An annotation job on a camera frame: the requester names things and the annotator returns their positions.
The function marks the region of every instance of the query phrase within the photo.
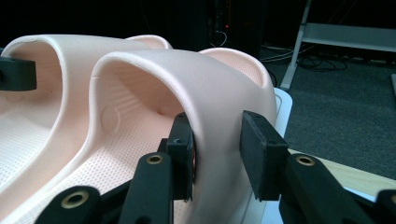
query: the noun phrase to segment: black cable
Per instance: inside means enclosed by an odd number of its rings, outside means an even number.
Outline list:
[[[346,0],[344,0],[340,6],[338,6],[338,8],[334,11],[334,13],[332,14],[332,16],[329,18],[329,20],[327,21],[327,23],[329,24],[330,22],[332,22],[332,19],[334,18],[334,16],[341,10],[341,8],[343,7],[344,3],[346,2]]]
[[[221,34],[222,35],[222,39],[219,41],[219,39],[217,38],[217,35]],[[213,47],[213,48],[220,48],[223,47],[224,44],[227,42],[228,36],[225,32],[222,31],[215,31],[214,37],[212,38],[215,41],[209,41],[209,44]]]
[[[261,45],[262,49],[267,49],[273,53],[276,54],[285,54],[285,53],[289,53],[291,51],[293,51],[293,49],[282,49],[282,48],[277,48],[277,47],[271,47],[271,46],[264,46]]]
[[[152,35],[152,31],[151,31],[151,29],[149,28],[148,18],[146,17],[145,9],[143,9],[142,0],[139,0],[139,5],[140,5],[140,9],[142,10],[143,18],[145,19],[146,25],[147,25],[147,27],[148,27],[148,31],[149,31],[149,33]]]
[[[343,19],[341,19],[338,24],[342,24],[344,19],[347,18],[349,16],[349,12],[352,10],[352,8],[356,5],[356,3],[358,2],[358,0],[355,0],[352,4],[352,6],[347,10],[346,14],[344,15]]]
[[[300,54],[300,53],[304,53],[304,52],[306,52],[306,51],[312,49],[315,45],[316,45],[316,44],[311,45],[311,44],[309,44],[309,43],[304,43],[304,44],[302,44],[301,47],[300,47],[299,54]],[[285,60],[289,61],[289,59],[290,59],[290,58],[292,57],[292,55],[293,55],[293,52],[294,52],[294,50],[291,49],[289,52],[282,53],[282,54],[279,54],[279,55],[276,55],[276,56],[271,56],[271,57],[263,58],[263,59],[260,59],[260,61],[261,61],[262,63],[273,63],[273,62],[285,61]]]
[[[297,62],[298,66],[312,72],[332,72],[332,71],[342,71],[347,69],[347,64],[339,60],[321,59],[319,57],[311,58],[302,57],[302,59]]]

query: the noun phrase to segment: black metal bracket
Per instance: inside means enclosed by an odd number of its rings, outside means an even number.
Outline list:
[[[163,152],[172,158],[174,200],[192,200],[196,150],[193,131],[185,113],[175,117],[169,137],[164,141],[166,147],[163,147]]]
[[[156,152],[143,156],[118,223],[173,223],[173,182],[172,159],[168,154]]]
[[[381,191],[375,203],[345,190],[320,160],[290,155],[288,144],[259,114],[243,112],[240,150],[256,198],[280,197],[286,224],[396,223],[395,189]]]
[[[37,89],[35,62],[0,57],[0,91]]]

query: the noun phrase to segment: gray carpet floor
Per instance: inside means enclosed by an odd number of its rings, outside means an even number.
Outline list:
[[[288,61],[264,63],[277,86]],[[396,66],[345,62],[347,69],[314,72],[298,67],[285,140],[290,148],[396,179]]]

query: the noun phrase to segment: screw hole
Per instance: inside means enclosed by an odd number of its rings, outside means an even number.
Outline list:
[[[299,162],[302,165],[306,165],[306,166],[315,165],[315,162],[311,158],[306,157],[306,156],[299,156],[296,158],[296,160],[297,160],[297,162]]]
[[[147,159],[146,159],[146,162],[148,163],[148,164],[158,164],[158,163],[161,163],[161,162],[163,162],[163,157],[162,156],[160,156],[160,155],[153,155],[153,156],[150,156],[150,157],[148,157]]]
[[[62,200],[62,207],[65,209],[71,209],[79,207],[80,205],[87,202],[89,198],[89,193],[86,190],[79,190],[74,193],[67,195]]]
[[[182,144],[182,143],[183,143],[183,140],[177,138],[177,139],[174,140],[174,143]]]

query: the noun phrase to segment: white metal frame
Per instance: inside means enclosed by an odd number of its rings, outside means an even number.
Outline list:
[[[281,90],[290,89],[302,42],[396,52],[396,30],[306,22],[311,2],[306,1],[291,62],[279,87]],[[392,76],[392,82],[396,94],[396,77]]]

